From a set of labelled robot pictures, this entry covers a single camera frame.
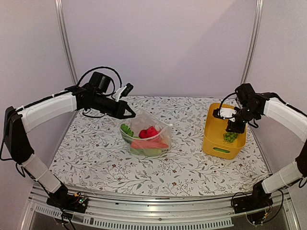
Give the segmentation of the orange carrot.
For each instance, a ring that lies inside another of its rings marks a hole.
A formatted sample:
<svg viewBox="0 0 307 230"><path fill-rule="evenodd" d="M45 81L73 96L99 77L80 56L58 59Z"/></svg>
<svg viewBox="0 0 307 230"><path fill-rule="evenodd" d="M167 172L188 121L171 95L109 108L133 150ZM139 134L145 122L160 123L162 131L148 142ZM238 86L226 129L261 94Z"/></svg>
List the orange carrot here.
<svg viewBox="0 0 307 230"><path fill-rule="evenodd" d="M154 142L146 140L135 140L130 145L133 149L167 149L169 146L163 142Z"/></svg>

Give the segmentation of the red fruit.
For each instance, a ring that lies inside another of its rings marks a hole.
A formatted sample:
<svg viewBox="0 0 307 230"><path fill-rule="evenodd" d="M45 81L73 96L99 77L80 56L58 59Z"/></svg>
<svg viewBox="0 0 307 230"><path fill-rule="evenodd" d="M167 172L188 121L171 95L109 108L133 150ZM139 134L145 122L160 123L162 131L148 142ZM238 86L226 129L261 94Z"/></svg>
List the red fruit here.
<svg viewBox="0 0 307 230"><path fill-rule="evenodd" d="M152 138L156 135L158 135L158 131L155 129L154 126L151 126L147 129L143 129L139 132L139 138L141 139Z"/></svg>

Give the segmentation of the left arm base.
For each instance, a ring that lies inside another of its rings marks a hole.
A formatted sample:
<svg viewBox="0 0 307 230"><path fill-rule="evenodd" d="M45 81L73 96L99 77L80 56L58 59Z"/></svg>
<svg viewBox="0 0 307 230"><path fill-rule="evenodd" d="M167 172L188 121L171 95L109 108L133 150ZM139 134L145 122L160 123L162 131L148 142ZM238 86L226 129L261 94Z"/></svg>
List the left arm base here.
<svg viewBox="0 0 307 230"><path fill-rule="evenodd" d="M80 192L69 194L66 190L59 190L55 193L49 193L47 205L59 209L85 213L88 206L88 196Z"/></svg>

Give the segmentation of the green grapes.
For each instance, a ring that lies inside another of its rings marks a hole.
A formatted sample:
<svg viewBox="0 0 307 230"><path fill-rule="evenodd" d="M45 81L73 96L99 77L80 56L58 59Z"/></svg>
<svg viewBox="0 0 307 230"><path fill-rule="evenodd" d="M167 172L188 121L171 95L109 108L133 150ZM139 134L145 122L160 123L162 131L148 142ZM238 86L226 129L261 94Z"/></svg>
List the green grapes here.
<svg viewBox="0 0 307 230"><path fill-rule="evenodd" d="M226 132L223 134L225 142L233 143L238 138L238 133L235 132Z"/></svg>

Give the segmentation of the green pear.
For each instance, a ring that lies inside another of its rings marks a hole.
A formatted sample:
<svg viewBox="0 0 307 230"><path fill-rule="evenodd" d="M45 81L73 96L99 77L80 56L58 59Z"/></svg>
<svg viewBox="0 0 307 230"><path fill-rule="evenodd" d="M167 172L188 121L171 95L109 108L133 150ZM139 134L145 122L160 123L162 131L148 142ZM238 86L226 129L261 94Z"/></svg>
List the green pear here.
<svg viewBox="0 0 307 230"><path fill-rule="evenodd" d="M153 157L153 156L159 156L162 154L162 150L161 149L145 149L143 151L145 156L148 157Z"/></svg>

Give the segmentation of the clear zip top bag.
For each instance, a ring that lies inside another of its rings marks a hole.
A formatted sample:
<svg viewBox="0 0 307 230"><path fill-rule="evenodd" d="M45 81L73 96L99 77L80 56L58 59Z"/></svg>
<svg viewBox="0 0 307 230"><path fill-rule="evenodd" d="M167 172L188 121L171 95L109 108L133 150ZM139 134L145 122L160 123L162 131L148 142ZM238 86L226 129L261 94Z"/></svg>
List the clear zip top bag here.
<svg viewBox="0 0 307 230"><path fill-rule="evenodd" d="M131 154L155 157L171 147L172 124L158 120L151 113L138 109L134 118L119 125L122 139Z"/></svg>

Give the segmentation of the green leafy vegetable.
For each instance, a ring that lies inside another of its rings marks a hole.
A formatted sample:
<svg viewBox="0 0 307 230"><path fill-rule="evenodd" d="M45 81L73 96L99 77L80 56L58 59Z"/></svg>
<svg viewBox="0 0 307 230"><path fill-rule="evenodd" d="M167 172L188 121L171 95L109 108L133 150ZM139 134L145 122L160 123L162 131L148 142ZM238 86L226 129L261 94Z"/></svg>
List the green leafy vegetable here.
<svg viewBox="0 0 307 230"><path fill-rule="evenodd" d="M120 129L129 137L131 138L139 138L134 135L134 132L131 130L131 128L126 124L121 124Z"/></svg>

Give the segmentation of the green bitter gourd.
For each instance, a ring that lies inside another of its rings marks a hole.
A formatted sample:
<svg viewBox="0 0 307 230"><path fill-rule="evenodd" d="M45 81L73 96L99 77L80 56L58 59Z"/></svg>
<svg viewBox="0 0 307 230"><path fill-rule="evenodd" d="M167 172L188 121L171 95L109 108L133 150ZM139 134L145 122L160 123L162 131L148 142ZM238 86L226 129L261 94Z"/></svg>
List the green bitter gourd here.
<svg viewBox="0 0 307 230"><path fill-rule="evenodd" d="M217 148L217 147L213 148L213 150L218 151L218 152L222 152L222 153L230 153L230 151L227 150L227 149L221 149L221 148Z"/></svg>

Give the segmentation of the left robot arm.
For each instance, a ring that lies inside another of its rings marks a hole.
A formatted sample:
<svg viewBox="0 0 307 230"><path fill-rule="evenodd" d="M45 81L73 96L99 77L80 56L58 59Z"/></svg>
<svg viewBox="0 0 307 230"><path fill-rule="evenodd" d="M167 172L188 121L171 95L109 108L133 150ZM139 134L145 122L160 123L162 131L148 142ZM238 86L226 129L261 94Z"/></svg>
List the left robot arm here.
<svg viewBox="0 0 307 230"><path fill-rule="evenodd" d="M71 197L66 194L67 188L34 154L27 134L49 120L82 109L94 109L116 119L134 118L135 112L122 100L132 91L133 85L121 84L118 89L107 93L109 85L114 81L97 70L94 68L90 71L92 76L83 86L77 83L26 106L10 106L5 111L1 147L7 148L10 154L8 160L22 166L41 183L61 208L71 204Z"/></svg>

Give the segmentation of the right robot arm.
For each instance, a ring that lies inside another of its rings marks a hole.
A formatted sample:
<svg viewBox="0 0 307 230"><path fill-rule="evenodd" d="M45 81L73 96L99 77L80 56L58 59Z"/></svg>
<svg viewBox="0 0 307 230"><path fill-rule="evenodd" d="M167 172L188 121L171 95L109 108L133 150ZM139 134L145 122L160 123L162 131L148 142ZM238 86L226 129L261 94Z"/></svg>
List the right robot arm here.
<svg viewBox="0 0 307 230"><path fill-rule="evenodd" d="M281 168L278 172L264 179L256 191L248 199L252 209L258 209L266 200L266 194L307 177L307 115L284 101L277 93L257 93L249 83L238 86L231 95L235 95L239 106L234 109L219 106L218 115L227 120L227 132L242 134L246 125L251 121L268 118L283 126L303 144L302 149L293 162Z"/></svg>

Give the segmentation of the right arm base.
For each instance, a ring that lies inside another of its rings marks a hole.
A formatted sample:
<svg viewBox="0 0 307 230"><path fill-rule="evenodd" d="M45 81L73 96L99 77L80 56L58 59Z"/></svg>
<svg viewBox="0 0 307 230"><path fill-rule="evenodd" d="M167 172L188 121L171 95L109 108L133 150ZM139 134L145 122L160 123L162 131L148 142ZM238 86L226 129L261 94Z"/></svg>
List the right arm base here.
<svg viewBox="0 0 307 230"><path fill-rule="evenodd" d="M271 194L266 194L259 188L254 188L251 195L238 192L231 199L231 206L236 214L261 209L259 212L247 214L247 220L253 225L265 222L272 205Z"/></svg>

